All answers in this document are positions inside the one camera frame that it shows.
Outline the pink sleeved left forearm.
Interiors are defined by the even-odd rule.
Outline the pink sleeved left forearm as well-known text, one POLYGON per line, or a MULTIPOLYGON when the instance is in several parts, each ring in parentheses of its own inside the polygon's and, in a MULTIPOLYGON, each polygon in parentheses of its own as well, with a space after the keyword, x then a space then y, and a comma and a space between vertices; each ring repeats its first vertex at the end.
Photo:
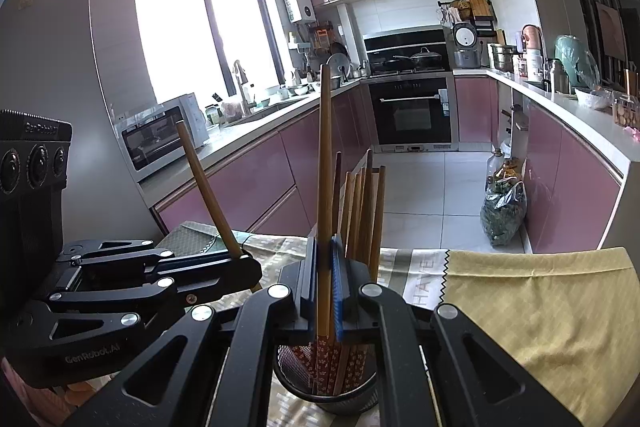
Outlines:
POLYGON ((71 413, 84 405, 115 377, 115 374, 105 375, 90 381, 70 384, 62 391, 52 391, 30 387, 14 371, 6 358, 1 360, 1 369, 18 399, 39 426, 61 426, 71 413))

